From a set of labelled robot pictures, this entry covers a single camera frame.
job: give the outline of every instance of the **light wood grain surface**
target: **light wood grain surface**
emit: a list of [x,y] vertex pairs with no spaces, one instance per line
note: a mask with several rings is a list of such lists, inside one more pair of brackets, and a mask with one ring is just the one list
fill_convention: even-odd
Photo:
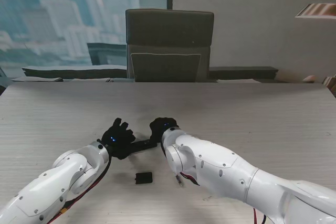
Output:
[[[336,190],[336,100],[322,85],[17,83],[0,96],[0,207],[116,117],[145,139],[159,116],[267,172]],[[154,182],[135,185],[135,174],[146,171]],[[253,223],[248,205],[184,182],[159,147],[113,159],[103,181],[55,223]]]

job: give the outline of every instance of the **gray office chair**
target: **gray office chair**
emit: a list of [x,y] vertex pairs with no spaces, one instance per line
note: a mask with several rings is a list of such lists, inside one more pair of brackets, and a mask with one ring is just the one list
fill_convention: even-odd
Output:
[[208,78],[214,14],[164,9],[126,10],[127,76],[134,78],[131,55],[201,55],[197,81]]

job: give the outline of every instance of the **black tool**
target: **black tool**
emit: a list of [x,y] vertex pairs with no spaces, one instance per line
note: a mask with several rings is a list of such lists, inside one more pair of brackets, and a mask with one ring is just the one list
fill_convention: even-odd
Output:
[[138,184],[150,184],[153,182],[153,174],[149,173],[136,173],[135,183]]

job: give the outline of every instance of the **white robotic arm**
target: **white robotic arm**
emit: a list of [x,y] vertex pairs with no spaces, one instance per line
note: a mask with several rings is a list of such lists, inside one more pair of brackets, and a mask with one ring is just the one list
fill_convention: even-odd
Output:
[[157,146],[133,143],[128,123],[117,118],[98,142],[59,156],[0,210],[0,224],[48,224],[67,211],[106,174],[112,157],[124,159],[133,152]]
[[178,127],[164,132],[162,147],[175,175],[249,204],[275,224],[336,223],[336,192],[328,188],[264,172],[235,152]]
[[49,223],[67,210],[66,202],[90,188],[108,161],[108,151],[99,142],[65,152],[0,211],[0,224]]

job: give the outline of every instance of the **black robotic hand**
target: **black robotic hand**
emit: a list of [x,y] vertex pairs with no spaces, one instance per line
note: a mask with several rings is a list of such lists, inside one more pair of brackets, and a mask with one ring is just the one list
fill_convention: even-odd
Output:
[[104,133],[100,142],[105,146],[110,156],[124,159],[132,153],[131,144],[135,140],[135,136],[132,130],[127,130],[127,122],[120,124],[121,119],[117,118],[113,126]]
[[150,123],[149,127],[152,130],[150,140],[155,141],[157,143],[161,143],[161,149],[164,155],[166,155],[165,150],[163,148],[162,136],[163,133],[169,128],[178,127],[176,120],[173,118],[157,118]]

